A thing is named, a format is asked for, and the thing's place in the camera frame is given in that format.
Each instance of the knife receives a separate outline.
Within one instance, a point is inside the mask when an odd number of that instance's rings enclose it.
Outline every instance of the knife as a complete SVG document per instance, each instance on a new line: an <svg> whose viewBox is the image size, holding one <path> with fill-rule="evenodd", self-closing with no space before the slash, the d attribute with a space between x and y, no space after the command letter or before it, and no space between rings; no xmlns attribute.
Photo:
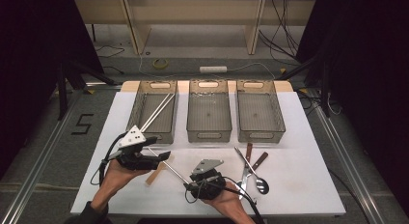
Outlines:
<svg viewBox="0 0 409 224"><path fill-rule="evenodd" d="M268 153L264 152L262 153L262 155L259 157L259 159L256 161L256 163L253 165L253 169L256 170L257 168L259 168L259 166L262 164L262 162L268 157ZM243 182L247 183L247 179L253 174L252 170L247 167L247 170L245 168L244 170L246 172L246 175L244 176L244 172L243 172L243 178L242 178L242 182L238 182L237 185L239 187L241 187L243 190L240 189L240 191L245 191L246 190L246 186L242 186Z"/></svg>
<svg viewBox="0 0 409 224"><path fill-rule="evenodd" d="M253 149L253 144L252 143L248 143L247 144L247 151L246 151L246 159L247 161L250 162L250 157L252 156L252 149ZM244 170L243 170L243 176L241 178L241 188L243 191L246 191L246 187L247 187L247 175L249 174L249 165L246 163L244 165Z"/></svg>

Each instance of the wooden handle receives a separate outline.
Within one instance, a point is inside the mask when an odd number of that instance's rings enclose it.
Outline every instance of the wooden handle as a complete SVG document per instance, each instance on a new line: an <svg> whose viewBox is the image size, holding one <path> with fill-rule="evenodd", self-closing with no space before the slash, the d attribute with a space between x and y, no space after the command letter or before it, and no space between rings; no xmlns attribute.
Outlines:
<svg viewBox="0 0 409 224"><path fill-rule="evenodd" d="M174 160L174 156L171 154L169 155L169 158L167 160L167 162L172 162ZM150 174L150 176L147 178L147 180L145 181L145 183L147 185L151 185L154 181L154 179L159 175L160 171L162 171L163 169L166 169L166 164L163 162L160 162L159 165L157 165L157 169L155 171L153 171L153 173Z"/></svg>
<svg viewBox="0 0 409 224"><path fill-rule="evenodd" d="M252 143L247 143L247 151L246 151L246 159L247 161L249 161L250 163L250 157L252 156L252 149L253 149L253 144Z"/></svg>
<svg viewBox="0 0 409 224"><path fill-rule="evenodd" d="M166 165L163 162L160 162L159 165L157 166L157 169L150 174L145 183L147 185L151 185L154 179L159 175L160 171L162 171L165 167Z"/></svg>
<svg viewBox="0 0 409 224"><path fill-rule="evenodd" d="M262 162L268 157L268 153L264 152L262 155L259 157L259 159L256 161L256 163L253 165L253 169L256 170L259 168L259 166L262 164Z"/></svg>

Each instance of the tape line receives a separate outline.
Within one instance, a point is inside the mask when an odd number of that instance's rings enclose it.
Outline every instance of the tape line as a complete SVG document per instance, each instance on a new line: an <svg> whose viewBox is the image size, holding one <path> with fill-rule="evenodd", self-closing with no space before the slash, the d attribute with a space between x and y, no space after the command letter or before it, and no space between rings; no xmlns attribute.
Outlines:
<svg viewBox="0 0 409 224"><path fill-rule="evenodd" d="M157 70L163 70L163 69L168 67L169 62L166 59L156 59L156 60L153 61L152 65Z"/></svg>

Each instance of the gray basket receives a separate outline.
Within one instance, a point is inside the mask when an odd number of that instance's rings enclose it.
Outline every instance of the gray basket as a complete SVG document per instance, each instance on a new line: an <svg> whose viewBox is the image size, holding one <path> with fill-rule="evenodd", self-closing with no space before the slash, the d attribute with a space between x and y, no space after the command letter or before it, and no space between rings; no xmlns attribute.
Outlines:
<svg viewBox="0 0 409 224"><path fill-rule="evenodd" d="M158 144L173 144L178 99L177 81L141 81L126 130L134 125L141 128L167 95L168 98L171 95L174 97L143 134L145 137L156 136Z"/></svg>
<svg viewBox="0 0 409 224"><path fill-rule="evenodd" d="M237 81L237 122L239 142L280 142L286 127L274 81Z"/></svg>
<svg viewBox="0 0 409 224"><path fill-rule="evenodd" d="M191 80L187 115L189 142L229 142L232 116L227 80Z"/></svg>

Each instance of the hand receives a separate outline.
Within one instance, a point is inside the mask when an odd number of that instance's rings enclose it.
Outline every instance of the hand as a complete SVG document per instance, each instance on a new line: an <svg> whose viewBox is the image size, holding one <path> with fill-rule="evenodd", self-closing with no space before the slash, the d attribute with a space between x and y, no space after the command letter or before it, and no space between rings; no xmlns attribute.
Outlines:
<svg viewBox="0 0 409 224"><path fill-rule="evenodd" d="M108 201L123 187L125 187L132 179L148 173L150 170L129 170L123 168L120 163L113 159L109 163L108 170L105 174L105 179L101 187L95 194L91 202L91 207L99 212L108 205Z"/></svg>
<svg viewBox="0 0 409 224"><path fill-rule="evenodd" d="M226 182L226 188L238 191L231 182ZM244 210L243 205L238 199L238 194L223 190L213 200L203 200L203 202L213 206L220 213L234 221L234 223L255 223Z"/></svg>

